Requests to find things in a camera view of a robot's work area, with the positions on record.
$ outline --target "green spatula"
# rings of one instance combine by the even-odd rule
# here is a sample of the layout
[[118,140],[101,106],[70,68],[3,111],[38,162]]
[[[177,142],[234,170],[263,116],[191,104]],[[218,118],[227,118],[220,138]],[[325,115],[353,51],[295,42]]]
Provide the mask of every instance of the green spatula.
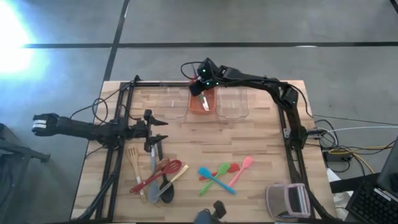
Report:
[[[225,162],[223,164],[221,164],[218,168],[218,172],[217,175],[215,175],[215,178],[217,178],[219,175],[224,175],[227,173],[229,167],[231,167],[231,165],[228,162]],[[213,180],[209,180],[209,182],[207,182],[207,184],[205,185],[205,187],[200,191],[199,195],[202,196],[206,193],[206,191],[210,188],[210,186],[214,183]]]

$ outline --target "silicone spatula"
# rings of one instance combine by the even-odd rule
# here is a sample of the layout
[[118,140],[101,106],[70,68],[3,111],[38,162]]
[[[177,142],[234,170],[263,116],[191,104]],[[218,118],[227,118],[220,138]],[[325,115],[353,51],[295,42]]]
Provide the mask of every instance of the silicone spatula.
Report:
[[[231,167],[229,167],[229,169],[228,169],[228,172],[234,173],[236,171],[239,171],[240,169],[241,168],[239,168],[239,164],[232,163]],[[212,172],[211,174],[212,174],[212,176],[215,176],[215,175],[217,175],[217,172]],[[206,177],[199,177],[199,180],[206,180],[206,179],[207,179]]]
[[[227,173],[229,167],[231,167],[231,165],[227,162],[221,164],[218,168],[218,172],[217,175],[215,176],[215,178],[217,178],[220,175],[224,175]],[[200,191],[199,195],[202,196],[203,194],[206,193],[206,191],[210,188],[210,186],[214,183],[213,180],[209,180],[209,182],[207,182],[207,184],[204,186],[204,188]]]
[[242,163],[242,169],[239,170],[239,172],[235,175],[235,177],[231,180],[231,182],[228,184],[229,187],[232,187],[236,181],[238,181],[239,175],[241,175],[242,171],[245,169],[248,169],[251,165],[253,165],[254,159],[251,156],[247,156],[244,158],[243,163]]
[[211,172],[209,169],[207,169],[206,167],[201,167],[198,169],[198,173],[206,178],[209,178],[211,180],[214,180],[215,182],[217,182],[217,184],[220,184],[222,187],[224,187],[228,192],[230,192],[231,194],[236,194],[236,191],[232,188],[232,187],[228,187],[228,185],[222,183],[221,181],[219,181],[217,178],[214,178],[211,175]]

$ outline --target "knife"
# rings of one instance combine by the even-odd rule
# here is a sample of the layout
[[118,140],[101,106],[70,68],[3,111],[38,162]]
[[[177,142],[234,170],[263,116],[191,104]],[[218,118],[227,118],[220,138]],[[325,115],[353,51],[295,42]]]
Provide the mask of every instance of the knife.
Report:
[[172,183],[173,183],[175,180],[177,180],[177,178],[179,178],[185,171],[187,171],[188,168],[189,168],[189,166],[188,166],[188,165],[185,165],[185,166],[180,170],[180,172],[178,172],[178,173],[173,177],[173,179],[171,179],[170,182],[169,182],[168,184],[166,184],[166,186],[164,186],[164,187],[160,190],[159,194],[157,194],[156,197],[160,197],[160,196],[172,185]]
[[205,94],[203,92],[201,92],[199,97],[200,97],[202,107],[205,109],[205,111],[209,111],[209,104],[207,103]]

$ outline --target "keyboard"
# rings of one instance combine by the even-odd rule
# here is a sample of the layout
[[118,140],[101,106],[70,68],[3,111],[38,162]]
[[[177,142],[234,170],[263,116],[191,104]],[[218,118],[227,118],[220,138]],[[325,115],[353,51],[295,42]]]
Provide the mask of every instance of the keyboard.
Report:
[[398,224],[398,203],[379,189],[363,182],[354,191],[346,209],[359,221],[369,224]]

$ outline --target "pink spatula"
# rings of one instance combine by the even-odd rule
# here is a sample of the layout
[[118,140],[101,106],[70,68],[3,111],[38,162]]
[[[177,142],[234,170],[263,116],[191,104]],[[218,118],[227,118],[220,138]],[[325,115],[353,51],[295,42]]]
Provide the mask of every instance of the pink spatula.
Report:
[[238,181],[239,175],[241,175],[242,171],[245,169],[249,168],[254,162],[253,157],[247,156],[244,158],[243,163],[242,163],[242,169],[239,170],[239,172],[235,175],[235,177],[231,180],[231,182],[228,184],[229,187],[232,187],[236,181]]

